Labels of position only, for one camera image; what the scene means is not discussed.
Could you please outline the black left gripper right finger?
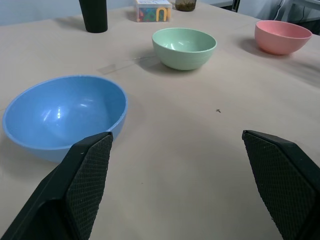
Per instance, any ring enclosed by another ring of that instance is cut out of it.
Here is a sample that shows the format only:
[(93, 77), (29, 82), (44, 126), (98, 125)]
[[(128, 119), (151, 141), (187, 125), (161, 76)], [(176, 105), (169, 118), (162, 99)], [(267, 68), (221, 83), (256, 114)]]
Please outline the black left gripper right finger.
[(295, 143), (244, 130), (259, 195), (283, 240), (320, 240), (320, 167)]

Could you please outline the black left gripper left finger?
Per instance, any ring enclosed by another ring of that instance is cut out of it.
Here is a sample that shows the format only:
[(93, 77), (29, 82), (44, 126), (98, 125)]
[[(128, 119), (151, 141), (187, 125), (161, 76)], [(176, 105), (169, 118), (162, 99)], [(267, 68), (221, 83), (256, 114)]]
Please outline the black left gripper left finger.
[(112, 143), (111, 132), (75, 143), (0, 240), (89, 240), (104, 195)]

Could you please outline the blue plastic bowl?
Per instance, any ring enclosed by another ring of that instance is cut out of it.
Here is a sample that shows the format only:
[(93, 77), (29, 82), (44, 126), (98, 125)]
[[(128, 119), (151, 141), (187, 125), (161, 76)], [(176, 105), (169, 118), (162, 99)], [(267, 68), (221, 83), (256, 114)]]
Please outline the blue plastic bowl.
[(69, 75), (39, 83), (6, 108), (2, 128), (33, 155), (60, 163), (71, 146), (102, 132), (117, 138), (125, 123), (128, 97), (100, 76)]

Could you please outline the pink plastic bowl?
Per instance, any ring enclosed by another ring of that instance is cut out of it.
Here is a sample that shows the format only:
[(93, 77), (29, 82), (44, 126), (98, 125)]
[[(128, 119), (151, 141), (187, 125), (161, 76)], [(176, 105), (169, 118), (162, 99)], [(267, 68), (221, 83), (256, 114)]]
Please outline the pink plastic bowl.
[(277, 20), (260, 20), (254, 29), (257, 46), (277, 56), (290, 55), (300, 50), (312, 36), (307, 28)]

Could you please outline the green plastic bowl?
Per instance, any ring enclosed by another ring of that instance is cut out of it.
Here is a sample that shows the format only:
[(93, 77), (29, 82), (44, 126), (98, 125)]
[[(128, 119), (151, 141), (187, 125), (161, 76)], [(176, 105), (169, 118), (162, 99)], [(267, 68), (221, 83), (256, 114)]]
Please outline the green plastic bowl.
[(151, 39), (159, 60), (167, 67), (180, 71), (202, 67), (217, 47), (217, 41), (211, 35), (183, 27), (158, 30)]

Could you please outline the black cylindrical cup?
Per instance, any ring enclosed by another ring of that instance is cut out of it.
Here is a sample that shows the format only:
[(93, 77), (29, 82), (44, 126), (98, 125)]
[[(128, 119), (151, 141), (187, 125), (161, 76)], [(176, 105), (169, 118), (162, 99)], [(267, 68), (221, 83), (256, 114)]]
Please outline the black cylindrical cup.
[(107, 0), (79, 0), (85, 29), (89, 33), (108, 30)]

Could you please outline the grey background furniture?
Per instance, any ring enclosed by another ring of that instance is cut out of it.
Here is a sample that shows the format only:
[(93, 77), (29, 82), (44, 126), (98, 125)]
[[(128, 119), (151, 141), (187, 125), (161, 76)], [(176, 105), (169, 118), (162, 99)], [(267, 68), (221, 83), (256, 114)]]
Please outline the grey background furniture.
[[(226, 7), (233, 0), (199, 0), (202, 3), (216, 7)], [(281, 20), (285, 10), (289, 7), (289, 0), (240, 0), (238, 13), (260, 20)], [(320, 19), (320, 10), (295, 5), (290, 9), (288, 21), (302, 23)]]

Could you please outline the clear box of colourful pieces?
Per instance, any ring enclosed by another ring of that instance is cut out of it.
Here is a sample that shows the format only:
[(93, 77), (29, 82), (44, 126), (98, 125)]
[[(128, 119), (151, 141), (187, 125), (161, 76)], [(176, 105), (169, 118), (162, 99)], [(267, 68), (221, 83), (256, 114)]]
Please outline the clear box of colourful pieces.
[(138, 23), (169, 22), (172, 4), (168, 0), (135, 0)]

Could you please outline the glass jar with brown contents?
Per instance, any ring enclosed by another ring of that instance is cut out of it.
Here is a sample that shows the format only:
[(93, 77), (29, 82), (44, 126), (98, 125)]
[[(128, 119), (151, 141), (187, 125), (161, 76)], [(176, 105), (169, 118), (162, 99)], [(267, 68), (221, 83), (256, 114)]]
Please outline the glass jar with brown contents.
[(192, 12), (196, 8), (197, 0), (175, 0), (175, 9), (181, 12)]

